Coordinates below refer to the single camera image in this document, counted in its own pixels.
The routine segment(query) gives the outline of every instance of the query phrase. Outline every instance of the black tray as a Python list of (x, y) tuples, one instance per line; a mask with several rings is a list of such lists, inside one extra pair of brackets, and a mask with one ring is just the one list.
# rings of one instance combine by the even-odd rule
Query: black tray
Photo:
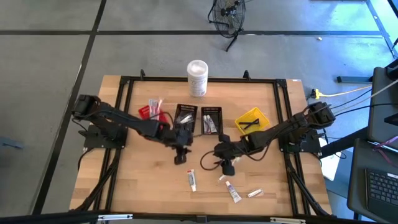
[(209, 115), (216, 126), (217, 132), (211, 134), (223, 134), (223, 112), (221, 107), (211, 106), (201, 108), (201, 133), (206, 134), (203, 124), (203, 115)]
[(185, 127), (191, 130), (191, 132), (193, 133), (195, 131), (195, 123), (197, 121), (198, 106), (177, 104), (177, 109), (175, 111), (175, 116), (174, 116), (174, 125), (176, 127), (181, 125), (177, 124), (177, 118), (179, 116), (184, 116), (189, 113), (192, 113), (193, 122), (186, 124)]

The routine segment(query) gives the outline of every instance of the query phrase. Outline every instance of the yellow cable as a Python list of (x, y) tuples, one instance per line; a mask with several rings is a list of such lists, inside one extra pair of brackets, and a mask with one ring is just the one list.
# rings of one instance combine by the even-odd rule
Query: yellow cable
[(346, 92), (342, 92), (342, 93), (336, 93), (336, 94), (332, 94), (332, 95), (325, 95), (325, 94), (323, 94), (321, 92), (318, 92), (317, 96), (323, 96), (323, 97), (341, 96), (341, 95), (344, 95), (344, 94), (347, 94), (347, 93), (352, 93), (352, 92), (355, 92), (355, 91), (358, 91), (358, 90), (363, 90), (363, 89), (366, 89), (366, 88), (369, 88), (369, 87), (372, 87), (372, 85), (368, 85), (368, 86), (365, 86), (365, 87), (357, 88), (355, 90), (350, 90), (350, 91), (346, 91)]

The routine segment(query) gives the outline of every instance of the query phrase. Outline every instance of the gray floor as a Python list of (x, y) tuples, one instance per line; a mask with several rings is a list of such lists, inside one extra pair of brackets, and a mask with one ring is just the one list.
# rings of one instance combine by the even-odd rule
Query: gray floor
[[(0, 29), (91, 29), (100, 1), (2, 0)], [(213, 30), (211, 0), (108, 1), (102, 30)], [(262, 1), (247, 4), (246, 30), (377, 30), (364, 2)], [(305, 91), (324, 94), (363, 85), (337, 84), (339, 75), (370, 76), (392, 61), (380, 37), (242, 36), (229, 44), (218, 35), (99, 36), (80, 93), (97, 94), (103, 75), (185, 76), (193, 59), (207, 62), (212, 77), (301, 79)], [(0, 36), (0, 136), (24, 143), (0, 150), (0, 216), (25, 215), (37, 191), (60, 124), (87, 36)], [(338, 105), (361, 93), (322, 99)], [(345, 114), (328, 128), (340, 137), (363, 128), (368, 111)], [(68, 209), (83, 139), (70, 124), (44, 212)], [(330, 194), (333, 213), (351, 218), (343, 199)]]

